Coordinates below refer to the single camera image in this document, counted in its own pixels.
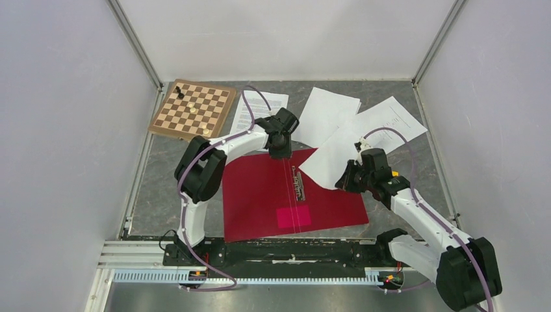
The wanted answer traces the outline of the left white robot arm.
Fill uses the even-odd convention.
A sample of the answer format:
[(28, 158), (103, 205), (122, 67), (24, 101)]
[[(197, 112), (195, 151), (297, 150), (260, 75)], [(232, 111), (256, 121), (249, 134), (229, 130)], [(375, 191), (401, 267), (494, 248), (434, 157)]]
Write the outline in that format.
[(194, 137), (182, 156), (174, 176), (181, 198), (181, 217), (177, 236), (183, 242), (179, 257), (188, 265), (200, 263), (204, 249), (205, 216), (209, 200), (220, 188), (225, 166), (255, 150), (268, 150), (273, 159), (292, 155), (291, 134), (299, 119), (286, 108), (253, 120), (251, 125), (233, 135), (207, 140)]

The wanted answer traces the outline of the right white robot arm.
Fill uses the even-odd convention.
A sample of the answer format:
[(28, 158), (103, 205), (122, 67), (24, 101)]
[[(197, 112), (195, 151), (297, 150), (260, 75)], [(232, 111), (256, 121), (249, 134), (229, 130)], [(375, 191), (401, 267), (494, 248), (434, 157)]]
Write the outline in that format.
[(395, 175), (381, 148), (359, 148), (347, 162), (337, 189), (370, 192), (373, 199), (405, 220), (421, 237), (415, 240), (397, 228), (377, 236), (375, 255), (383, 265), (405, 263), (432, 282), (453, 311), (491, 303), (502, 293), (493, 245), (472, 238), (432, 208), (410, 181)]

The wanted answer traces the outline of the red clip file folder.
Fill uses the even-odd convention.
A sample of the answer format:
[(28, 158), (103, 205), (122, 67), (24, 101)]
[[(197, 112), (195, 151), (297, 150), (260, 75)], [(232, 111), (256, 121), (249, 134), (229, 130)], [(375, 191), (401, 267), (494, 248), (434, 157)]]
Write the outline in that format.
[[(296, 150), (290, 159), (282, 160), (267, 153), (248, 155), (225, 166), (222, 198), (227, 242), (369, 222), (360, 194), (322, 188), (300, 171), (314, 151)], [(296, 200), (292, 166), (301, 172), (305, 201)]]

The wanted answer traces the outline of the white paper sheet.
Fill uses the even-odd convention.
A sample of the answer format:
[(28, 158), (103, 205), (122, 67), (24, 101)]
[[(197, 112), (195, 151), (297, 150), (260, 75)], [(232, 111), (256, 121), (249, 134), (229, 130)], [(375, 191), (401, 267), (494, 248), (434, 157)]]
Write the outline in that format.
[(357, 157), (355, 143), (365, 134), (353, 127), (339, 128), (300, 165), (300, 171), (318, 186), (335, 190), (347, 162)]

